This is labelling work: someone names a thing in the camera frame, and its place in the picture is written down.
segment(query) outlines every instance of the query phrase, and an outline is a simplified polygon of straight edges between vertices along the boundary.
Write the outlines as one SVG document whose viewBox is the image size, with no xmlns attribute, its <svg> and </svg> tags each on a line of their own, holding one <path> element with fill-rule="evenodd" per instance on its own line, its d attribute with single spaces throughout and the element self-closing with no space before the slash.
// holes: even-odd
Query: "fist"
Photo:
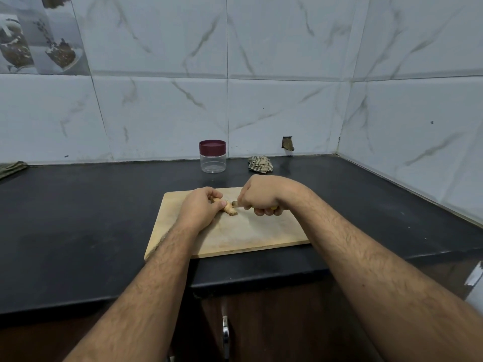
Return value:
<svg viewBox="0 0 483 362">
<path fill-rule="evenodd" d="M 245 209 L 253 207 L 258 216 L 280 216 L 284 209 L 288 209 L 284 198 L 291 182 L 293 181 L 282 176 L 255 174 L 242 188 L 238 203 Z"/>
<path fill-rule="evenodd" d="M 196 232 L 202 231 L 213 221 L 216 213 L 226 206 L 226 201 L 211 203 L 210 197 L 221 198 L 223 194 L 211 187 L 193 190 L 184 199 L 176 224 Z"/>
</svg>

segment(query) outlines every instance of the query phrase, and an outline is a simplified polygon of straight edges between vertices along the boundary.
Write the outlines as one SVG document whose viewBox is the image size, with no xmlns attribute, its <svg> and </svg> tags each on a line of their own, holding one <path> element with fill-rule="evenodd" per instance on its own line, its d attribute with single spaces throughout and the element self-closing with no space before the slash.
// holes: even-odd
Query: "black countertop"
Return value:
<svg viewBox="0 0 483 362">
<path fill-rule="evenodd" d="M 483 249 L 483 229 L 336 156 L 272 158 L 274 174 L 312 188 L 405 259 Z M 119 296 L 142 268 L 165 192 L 238 187 L 246 159 L 203 173 L 199 161 L 31 167 L 0 182 L 0 314 Z M 192 260 L 188 286 L 207 297 L 316 280 L 310 245 Z"/>
</svg>

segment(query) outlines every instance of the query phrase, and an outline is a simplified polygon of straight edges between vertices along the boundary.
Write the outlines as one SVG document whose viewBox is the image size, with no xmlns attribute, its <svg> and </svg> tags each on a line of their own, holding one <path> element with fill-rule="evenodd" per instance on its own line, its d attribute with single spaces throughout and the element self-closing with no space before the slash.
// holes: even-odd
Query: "jar lid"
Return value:
<svg viewBox="0 0 483 362">
<path fill-rule="evenodd" d="M 199 153 L 203 156 L 223 156 L 226 154 L 226 142 L 220 139 L 207 139 L 199 143 Z"/>
</svg>

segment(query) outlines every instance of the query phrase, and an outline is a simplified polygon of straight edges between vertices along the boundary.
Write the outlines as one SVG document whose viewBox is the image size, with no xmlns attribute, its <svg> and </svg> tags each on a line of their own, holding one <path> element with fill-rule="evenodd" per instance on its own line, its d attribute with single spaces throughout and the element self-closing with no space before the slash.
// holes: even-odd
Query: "wooden cutting board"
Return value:
<svg viewBox="0 0 483 362">
<path fill-rule="evenodd" d="M 223 199 L 236 201 L 242 188 L 220 188 Z M 181 203 L 191 191 L 164 194 L 144 258 L 176 221 Z M 253 209 L 236 208 L 238 215 L 221 211 L 196 239 L 192 258 L 279 248 L 309 242 L 290 211 L 281 216 L 257 216 Z"/>
</svg>

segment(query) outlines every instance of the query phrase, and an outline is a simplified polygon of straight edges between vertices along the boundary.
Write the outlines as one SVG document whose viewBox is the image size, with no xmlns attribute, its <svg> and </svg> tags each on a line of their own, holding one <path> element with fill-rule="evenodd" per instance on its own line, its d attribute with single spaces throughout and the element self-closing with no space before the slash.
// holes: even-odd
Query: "metal handle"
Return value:
<svg viewBox="0 0 483 362">
<path fill-rule="evenodd" d="M 223 354 L 225 361 L 230 359 L 230 329 L 228 327 L 228 316 L 223 316 Z"/>
</svg>

